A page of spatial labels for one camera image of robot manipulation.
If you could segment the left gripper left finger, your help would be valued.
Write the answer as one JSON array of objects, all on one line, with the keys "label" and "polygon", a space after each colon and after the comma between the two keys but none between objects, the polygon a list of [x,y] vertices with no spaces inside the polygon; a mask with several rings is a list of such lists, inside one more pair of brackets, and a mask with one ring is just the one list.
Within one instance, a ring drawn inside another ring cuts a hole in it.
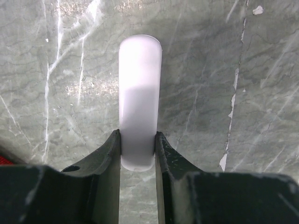
[{"label": "left gripper left finger", "polygon": [[58,171],[47,165],[0,167],[3,224],[119,222],[120,132],[80,161]]}]

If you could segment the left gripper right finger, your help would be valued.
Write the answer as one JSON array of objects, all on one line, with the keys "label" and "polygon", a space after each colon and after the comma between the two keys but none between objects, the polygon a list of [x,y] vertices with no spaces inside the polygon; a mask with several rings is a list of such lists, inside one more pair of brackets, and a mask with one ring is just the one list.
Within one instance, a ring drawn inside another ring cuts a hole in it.
[{"label": "left gripper right finger", "polygon": [[161,224],[296,224],[299,187],[271,173],[205,172],[155,138],[158,221]]}]

